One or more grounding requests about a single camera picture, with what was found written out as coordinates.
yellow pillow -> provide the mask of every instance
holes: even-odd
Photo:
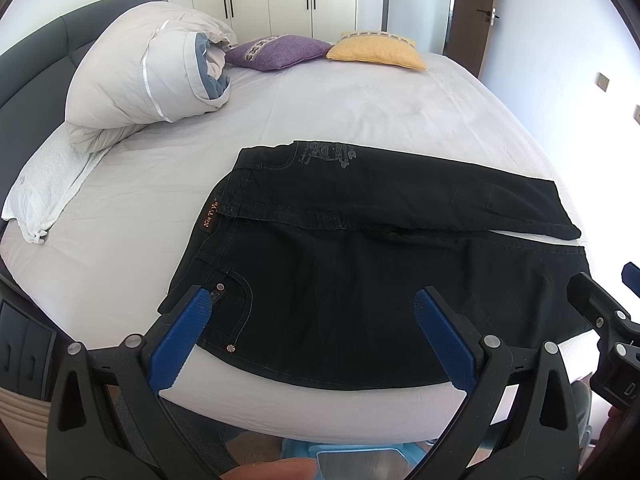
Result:
[[[366,61],[425,70],[415,41],[388,32],[346,32],[326,55],[340,61]]]

white bed sheet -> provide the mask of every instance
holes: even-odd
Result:
[[[73,338],[89,348],[117,345],[157,318],[202,204],[238,151],[292,140],[350,142],[555,180],[580,226],[566,188],[513,114],[449,59],[424,59],[425,72],[328,60],[276,73],[233,68],[225,107],[154,124],[116,145],[46,243],[27,244],[12,222],[0,243],[2,259]],[[595,369],[595,341],[587,333],[561,346],[571,380]],[[162,395],[249,430],[350,444],[437,437],[463,399],[450,383],[360,392],[302,388],[254,376],[198,347]],[[508,397],[513,390],[495,420],[505,417]]]

headboard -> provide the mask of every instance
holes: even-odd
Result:
[[[113,20],[158,0],[101,0],[60,16],[0,56],[0,208],[20,170],[65,119],[76,67]],[[0,236],[6,222],[0,221]]]

wall outlet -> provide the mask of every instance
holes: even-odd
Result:
[[[600,72],[598,72],[598,76],[596,78],[596,85],[598,85],[603,92],[606,92],[607,88],[609,88],[609,78],[604,74],[601,74]]]

silver screw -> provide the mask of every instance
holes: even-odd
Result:
[[[545,350],[547,352],[549,352],[550,354],[557,354],[558,353],[558,345],[552,341],[547,341],[545,343]]]
[[[80,343],[71,343],[67,348],[66,352],[69,355],[76,355],[79,351],[82,350],[82,345]]]
[[[142,343],[142,338],[138,334],[131,334],[124,340],[124,345],[128,348],[136,348]]]
[[[484,336],[484,344],[489,348],[498,348],[500,340],[495,335],[486,335]]]

